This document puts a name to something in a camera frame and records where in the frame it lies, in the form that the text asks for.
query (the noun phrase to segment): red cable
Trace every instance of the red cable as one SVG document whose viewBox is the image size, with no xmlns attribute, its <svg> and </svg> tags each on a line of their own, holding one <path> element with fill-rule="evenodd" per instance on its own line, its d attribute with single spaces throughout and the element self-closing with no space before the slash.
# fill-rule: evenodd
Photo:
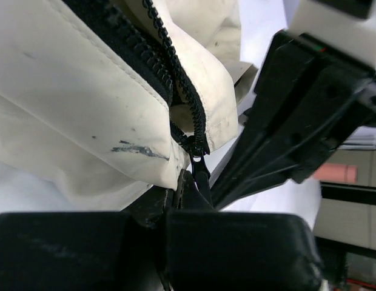
<svg viewBox="0 0 376 291">
<path fill-rule="evenodd" d="M 372 284 L 364 283 L 364 282 L 357 281 L 357 280 L 353 280 L 353 279 L 347 279 L 347 282 L 348 282 L 348 283 L 352 283 L 352 284 L 356 284 L 356 285 L 361 285 L 361 286 L 363 286 L 363 287 L 370 287 L 370 288 L 374 288 L 374 289 L 376 289 L 376 285 L 372 285 Z"/>
</svg>

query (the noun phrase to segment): white plastic part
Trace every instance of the white plastic part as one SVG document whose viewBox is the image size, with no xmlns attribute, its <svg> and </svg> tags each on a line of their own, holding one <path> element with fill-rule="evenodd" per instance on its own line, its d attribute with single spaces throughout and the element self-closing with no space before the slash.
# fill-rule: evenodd
<svg viewBox="0 0 376 291">
<path fill-rule="evenodd" d="M 289 31 L 313 37 L 376 69 L 376 1 L 371 17 L 360 20 L 330 6 L 301 0 Z"/>
</svg>

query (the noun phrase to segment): cream fabric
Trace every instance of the cream fabric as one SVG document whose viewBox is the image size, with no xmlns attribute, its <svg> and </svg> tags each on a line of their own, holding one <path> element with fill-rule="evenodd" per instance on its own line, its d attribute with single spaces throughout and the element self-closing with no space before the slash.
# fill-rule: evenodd
<svg viewBox="0 0 376 291">
<path fill-rule="evenodd" d="M 126 4 L 146 27 L 135 2 Z M 208 36 L 196 41 L 169 4 L 154 3 L 200 95 L 213 151 L 238 134 L 233 78 L 199 43 Z M 175 189 L 189 159 L 170 136 L 165 101 L 61 0 L 0 0 L 0 161 L 53 181 L 84 209 L 120 210 L 152 184 Z"/>
</svg>

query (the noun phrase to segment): bag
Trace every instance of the bag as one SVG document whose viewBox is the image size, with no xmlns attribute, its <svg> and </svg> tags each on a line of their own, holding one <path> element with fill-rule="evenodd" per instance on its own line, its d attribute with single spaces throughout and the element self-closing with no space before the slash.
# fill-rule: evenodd
<svg viewBox="0 0 376 291">
<path fill-rule="evenodd" d="M 176 189 L 238 134 L 239 48 L 236 1 L 0 1 L 0 161 L 88 210 Z"/>
</svg>

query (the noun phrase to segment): zipper pull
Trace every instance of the zipper pull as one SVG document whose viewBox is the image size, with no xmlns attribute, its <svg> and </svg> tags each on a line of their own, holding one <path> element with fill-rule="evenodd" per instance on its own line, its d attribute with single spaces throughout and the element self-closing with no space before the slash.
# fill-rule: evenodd
<svg viewBox="0 0 376 291">
<path fill-rule="evenodd" d="M 192 176 L 196 182 L 200 194 L 207 199 L 210 205 L 212 204 L 212 197 L 210 191 L 210 172 L 207 169 L 204 155 L 194 156 L 192 152 L 189 153 L 190 162 L 192 165 Z"/>
</svg>

